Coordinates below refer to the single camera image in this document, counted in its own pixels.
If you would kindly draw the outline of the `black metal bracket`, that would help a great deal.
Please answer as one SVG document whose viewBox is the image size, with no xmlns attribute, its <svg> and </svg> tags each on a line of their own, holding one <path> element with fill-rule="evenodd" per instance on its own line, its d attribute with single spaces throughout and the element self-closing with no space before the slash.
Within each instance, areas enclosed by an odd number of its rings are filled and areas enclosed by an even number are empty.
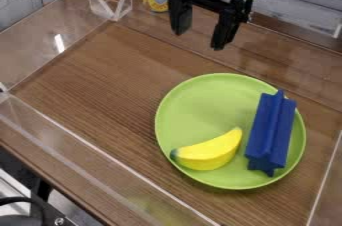
<svg viewBox="0 0 342 226">
<path fill-rule="evenodd" d="M 30 215 L 45 223 L 42 226 L 77 226 L 67 216 L 49 203 L 53 187 L 41 181 L 33 189 L 31 198 L 37 203 L 31 206 Z"/>
</svg>

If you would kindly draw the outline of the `blue star-shaped block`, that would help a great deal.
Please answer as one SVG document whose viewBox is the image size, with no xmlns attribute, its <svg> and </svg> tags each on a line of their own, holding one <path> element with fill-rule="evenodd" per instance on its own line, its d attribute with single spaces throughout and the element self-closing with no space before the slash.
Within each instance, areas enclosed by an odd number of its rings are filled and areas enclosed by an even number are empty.
<svg viewBox="0 0 342 226">
<path fill-rule="evenodd" d="M 286 166 L 297 102 L 278 90 L 261 95 L 245 156 L 248 169 L 273 177 Z"/>
</svg>

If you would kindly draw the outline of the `yellow toy banana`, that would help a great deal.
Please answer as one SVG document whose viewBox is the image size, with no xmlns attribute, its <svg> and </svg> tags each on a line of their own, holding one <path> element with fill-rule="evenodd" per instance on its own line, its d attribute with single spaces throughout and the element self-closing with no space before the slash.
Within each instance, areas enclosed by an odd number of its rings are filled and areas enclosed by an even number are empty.
<svg viewBox="0 0 342 226">
<path fill-rule="evenodd" d="M 216 170 L 233 160 L 242 137 L 244 130 L 236 127 L 208 141 L 173 149 L 170 158 L 177 164 L 192 170 Z"/>
</svg>

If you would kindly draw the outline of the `green plate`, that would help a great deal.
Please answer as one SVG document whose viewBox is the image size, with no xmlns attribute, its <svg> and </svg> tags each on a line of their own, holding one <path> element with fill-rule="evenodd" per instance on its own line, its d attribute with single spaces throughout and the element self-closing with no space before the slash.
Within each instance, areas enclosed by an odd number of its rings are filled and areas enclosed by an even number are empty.
<svg viewBox="0 0 342 226">
<path fill-rule="evenodd" d="M 162 152 L 193 180 L 229 190 L 253 189 L 284 178 L 301 161 L 306 147 L 306 128 L 298 109 L 293 124 L 286 166 L 273 177 L 249 170 L 245 150 L 257 107 L 264 93 L 281 90 L 266 82 L 240 74 L 213 73 L 189 79 L 169 92 L 155 116 L 155 135 Z M 177 164 L 170 152 L 208 141 L 240 127 L 244 137 L 233 160 L 210 171 L 192 170 Z"/>
</svg>

